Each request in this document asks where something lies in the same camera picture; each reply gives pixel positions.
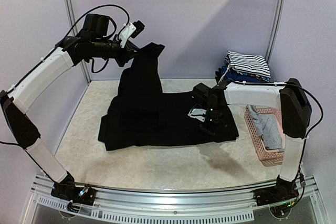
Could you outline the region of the black white striped shirt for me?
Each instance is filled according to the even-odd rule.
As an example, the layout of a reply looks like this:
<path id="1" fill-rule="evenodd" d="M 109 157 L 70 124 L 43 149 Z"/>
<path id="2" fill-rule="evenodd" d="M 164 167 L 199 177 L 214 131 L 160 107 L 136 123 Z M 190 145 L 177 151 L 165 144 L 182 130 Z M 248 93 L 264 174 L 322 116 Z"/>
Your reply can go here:
<path id="1" fill-rule="evenodd" d="M 271 78 L 267 62 L 262 55 L 246 55 L 234 51 L 227 52 L 231 68 L 237 72 L 256 74 Z"/>

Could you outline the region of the black garment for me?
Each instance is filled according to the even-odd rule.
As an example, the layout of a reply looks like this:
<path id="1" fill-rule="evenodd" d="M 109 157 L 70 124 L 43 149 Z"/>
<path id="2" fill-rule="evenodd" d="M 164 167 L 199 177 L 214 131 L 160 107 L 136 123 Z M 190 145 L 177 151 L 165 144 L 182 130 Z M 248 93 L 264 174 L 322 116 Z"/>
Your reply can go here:
<path id="1" fill-rule="evenodd" d="M 158 74 L 164 46 L 150 43 L 123 70 L 118 93 L 101 118 L 98 141 L 107 151 L 130 146 L 179 147 L 221 143 L 187 116 L 196 106 L 192 91 L 165 93 Z"/>

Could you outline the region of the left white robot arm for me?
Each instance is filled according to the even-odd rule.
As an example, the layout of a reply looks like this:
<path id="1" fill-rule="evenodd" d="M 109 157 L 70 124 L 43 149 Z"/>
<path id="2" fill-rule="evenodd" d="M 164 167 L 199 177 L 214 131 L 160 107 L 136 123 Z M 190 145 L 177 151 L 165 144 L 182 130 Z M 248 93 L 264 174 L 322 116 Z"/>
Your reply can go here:
<path id="1" fill-rule="evenodd" d="M 129 40 L 143 31 L 144 24 L 139 20 L 127 21 L 120 31 L 114 30 L 108 35 L 110 22 L 112 18 L 109 16 L 86 15 L 78 34 L 66 35 L 47 56 L 40 59 L 30 73 L 10 90 L 1 92 L 1 108 L 16 145 L 46 175 L 59 183 L 57 190 L 67 200 L 77 197 L 78 188 L 67 180 L 71 176 L 45 145 L 37 126 L 29 118 L 29 112 L 37 106 L 39 98 L 59 77 L 82 61 L 114 59 L 118 66 L 123 67 L 138 54 L 138 47 Z"/>

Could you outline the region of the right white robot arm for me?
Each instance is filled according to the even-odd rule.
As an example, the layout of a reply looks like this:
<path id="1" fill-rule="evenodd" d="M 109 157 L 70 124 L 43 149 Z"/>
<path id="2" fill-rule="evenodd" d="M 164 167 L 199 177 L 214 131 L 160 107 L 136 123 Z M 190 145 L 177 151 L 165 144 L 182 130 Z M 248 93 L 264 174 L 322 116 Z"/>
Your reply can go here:
<path id="1" fill-rule="evenodd" d="M 302 161 L 312 112 L 306 92 L 297 79 L 276 83 L 222 81 L 212 88 L 199 83 L 192 91 L 192 98 L 196 106 L 189 110 L 188 117 L 198 120 L 205 134 L 221 142 L 238 138 L 230 105 L 245 104 L 280 112 L 281 119 L 275 128 L 282 130 L 285 148 L 278 176 L 281 182 L 272 188 L 271 196 L 282 201 L 291 194 L 289 182 L 295 180 Z"/>

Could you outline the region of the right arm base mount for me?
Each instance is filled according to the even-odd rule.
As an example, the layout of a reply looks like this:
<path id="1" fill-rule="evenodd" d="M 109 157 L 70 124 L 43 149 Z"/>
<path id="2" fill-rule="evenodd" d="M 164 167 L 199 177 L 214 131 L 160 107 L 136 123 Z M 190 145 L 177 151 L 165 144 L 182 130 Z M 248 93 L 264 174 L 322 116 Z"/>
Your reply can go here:
<path id="1" fill-rule="evenodd" d="M 281 179 L 278 175 L 274 186 L 253 190 L 253 199 L 256 201 L 257 206 L 273 204 L 293 198 L 295 198 L 295 200 L 293 203 L 288 205 L 288 208 L 296 205 L 302 199 L 306 186 L 304 175 L 301 170 L 298 171 L 297 175 L 299 176 L 300 185 L 302 187 L 301 194 L 299 194 L 296 186 L 297 178 L 289 182 Z"/>

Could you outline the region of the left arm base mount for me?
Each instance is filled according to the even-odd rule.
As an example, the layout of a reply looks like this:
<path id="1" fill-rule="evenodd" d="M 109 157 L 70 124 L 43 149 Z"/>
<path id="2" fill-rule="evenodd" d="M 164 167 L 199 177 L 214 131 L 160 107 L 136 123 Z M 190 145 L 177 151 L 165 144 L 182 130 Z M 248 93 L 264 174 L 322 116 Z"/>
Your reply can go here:
<path id="1" fill-rule="evenodd" d="M 97 190 L 87 184 L 77 186 L 75 179 L 69 173 L 61 182 L 54 182 L 51 191 L 53 197 L 88 206 L 93 205 L 96 194 Z"/>

